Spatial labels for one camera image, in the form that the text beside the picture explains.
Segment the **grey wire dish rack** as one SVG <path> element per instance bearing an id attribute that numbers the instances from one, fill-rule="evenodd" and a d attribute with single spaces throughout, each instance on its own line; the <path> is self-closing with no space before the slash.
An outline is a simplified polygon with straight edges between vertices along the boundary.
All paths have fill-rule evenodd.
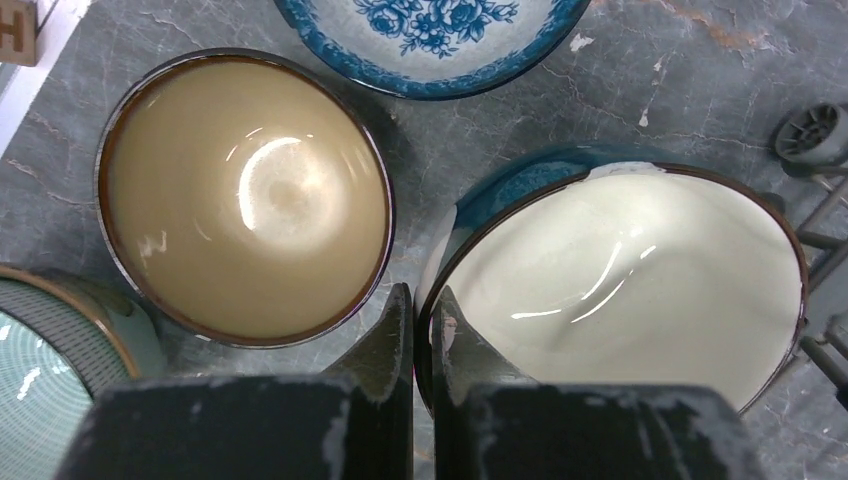
<path id="1" fill-rule="evenodd" d="M 847 209 L 847 105 L 820 103 L 790 113 L 774 135 L 774 152 L 790 177 L 825 191 L 800 223 L 801 244 L 816 252 L 800 349 L 834 385 L 847 407 L 847 237 L 818 232 L 836 211 Z"/>

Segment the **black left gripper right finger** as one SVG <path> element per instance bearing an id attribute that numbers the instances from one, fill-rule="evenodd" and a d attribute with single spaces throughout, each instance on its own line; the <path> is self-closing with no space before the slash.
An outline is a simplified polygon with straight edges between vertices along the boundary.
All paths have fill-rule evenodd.
<path id="1" fill-rule="evenodd" d="M 544 384 L 434 302 L 432 407 L 440 479 L 758 479 L 758 455 L 716 392 L 680 385 Z"/>

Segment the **white blue rimmed bowl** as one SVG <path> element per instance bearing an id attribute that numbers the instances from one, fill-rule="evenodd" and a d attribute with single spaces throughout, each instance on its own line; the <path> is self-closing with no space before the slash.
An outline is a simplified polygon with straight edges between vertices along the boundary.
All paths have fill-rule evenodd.
<path id="1" fill-rule="evenodd" d="M 281 0 L 302 43 L 338 74 L 399 98 L 498 88 L 567 38 L 586 0 Z"/>

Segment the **pale green bowl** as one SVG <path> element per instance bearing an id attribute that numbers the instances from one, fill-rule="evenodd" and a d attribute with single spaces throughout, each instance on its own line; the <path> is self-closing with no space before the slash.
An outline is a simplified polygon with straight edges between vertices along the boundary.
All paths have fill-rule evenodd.
<path id="1" fill-rule="evenodd" d="M 109 340 L 131 377 L 153 377 L 164 372 L 166 356 L 153 321 L 123 294 L 58 269 L 27 271 L 3 263 L 1 277 L 44 291 L 82 314 Z"/>

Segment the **teal bowl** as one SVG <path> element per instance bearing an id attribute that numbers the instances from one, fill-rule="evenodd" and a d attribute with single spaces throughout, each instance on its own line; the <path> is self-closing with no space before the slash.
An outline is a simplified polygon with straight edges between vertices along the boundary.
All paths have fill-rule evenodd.
<path id="1" fill-rule="evenodd" d="M 435 406 L 442 349 L 485 375 L 695 384 L 748 409 L 788 363 L 809 273 L 784 215 L 747 185 L 634 144 L 511 160 L 443 214 L 415 292 L 415 376 Z"/>

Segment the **dark brown banded bowl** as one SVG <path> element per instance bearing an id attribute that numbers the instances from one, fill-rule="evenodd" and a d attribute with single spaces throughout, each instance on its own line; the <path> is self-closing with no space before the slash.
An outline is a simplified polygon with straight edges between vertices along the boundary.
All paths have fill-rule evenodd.
<path id="1" fill-rule="evenodd" d="M 273 349 L 324 335 L 388 264 L 394 195 L 372 133 L 278 55 L 212 48 L 155 67 L 109 115 L 95 170 L 115 265 L 210 341 Z"/>

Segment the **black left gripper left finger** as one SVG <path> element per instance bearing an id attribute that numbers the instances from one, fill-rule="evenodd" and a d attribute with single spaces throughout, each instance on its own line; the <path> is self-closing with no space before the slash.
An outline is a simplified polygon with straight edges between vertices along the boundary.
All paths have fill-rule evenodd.
<path id="1" fill-rule="evenodd" d="M 410 289 L 397 283 L 371 330 L 322 372 L 113 387 L 57 477 L 408 479 L 413 316 Z"/>

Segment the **light green ribbed bowl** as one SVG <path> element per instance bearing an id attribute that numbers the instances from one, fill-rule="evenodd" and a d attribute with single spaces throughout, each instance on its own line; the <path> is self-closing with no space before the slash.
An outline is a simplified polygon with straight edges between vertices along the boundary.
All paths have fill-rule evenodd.
<path id="1" fill-rule="evenodd" d="M 130 377 L 104 332 L 76 308 L 2 280 L 2 478 L 52 478 L 95 397 Z"/>

